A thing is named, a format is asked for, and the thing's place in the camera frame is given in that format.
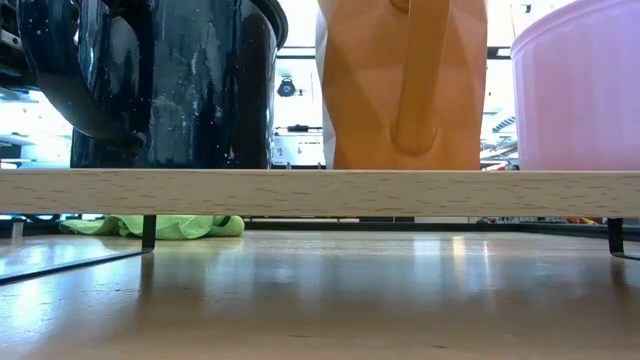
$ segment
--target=plastic container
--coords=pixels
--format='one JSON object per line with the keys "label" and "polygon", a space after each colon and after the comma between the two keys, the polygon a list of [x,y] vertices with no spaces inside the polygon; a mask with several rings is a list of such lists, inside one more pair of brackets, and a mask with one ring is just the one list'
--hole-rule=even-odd
{"label": "plastic container", "polygon": [[578,0],[512,48],[522,170],[640,170],[640,1]]}

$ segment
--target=glossy floor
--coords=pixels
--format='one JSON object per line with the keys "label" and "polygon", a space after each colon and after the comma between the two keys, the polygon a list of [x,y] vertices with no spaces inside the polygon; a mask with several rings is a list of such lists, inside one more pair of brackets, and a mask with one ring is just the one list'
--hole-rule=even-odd
{"label": "glossy floor", "polygon": [[0,358],[637,359],[639,319],[603,240],[250,232],[0,287]]}

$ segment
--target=green cloth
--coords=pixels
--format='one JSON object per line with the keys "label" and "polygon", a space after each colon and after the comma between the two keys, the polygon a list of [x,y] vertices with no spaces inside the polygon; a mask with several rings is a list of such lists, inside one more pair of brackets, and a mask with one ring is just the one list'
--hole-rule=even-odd
{"label": "green cloth", "polygon": [[[67,234],[142,236],[142,215],[109,215],[104,220],[67,220],[60,230]],[[240,236],[244,221],[239,216],[158,215],[156,239],[191,240],[205,236]]]}

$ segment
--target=pot handle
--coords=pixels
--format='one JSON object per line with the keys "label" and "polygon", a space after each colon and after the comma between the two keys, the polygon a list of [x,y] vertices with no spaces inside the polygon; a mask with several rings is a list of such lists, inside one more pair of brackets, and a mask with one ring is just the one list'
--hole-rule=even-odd
{"label": "pot handle", "polygon": [[69,0],[19,0],[20,39],[40,90],[79,131],[114,146],[139,146],[141,140],[104,111],[80,69],[73,41]]}
{"label": "pot handle", "polygon": [[408,43],[398,115],[391,127],[395,146],[408,154],[429,151],[436,138],[430,117],[452,0],[390,0],[408,12]]}

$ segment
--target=orange watering can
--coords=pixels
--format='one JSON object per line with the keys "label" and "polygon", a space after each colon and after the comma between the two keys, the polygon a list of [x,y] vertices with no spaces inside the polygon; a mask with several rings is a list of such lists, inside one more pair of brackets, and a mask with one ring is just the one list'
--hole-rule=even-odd
{"label": "orange watering can", "polygon": [[478,169],[485,0],[319,0],[327,164]]}

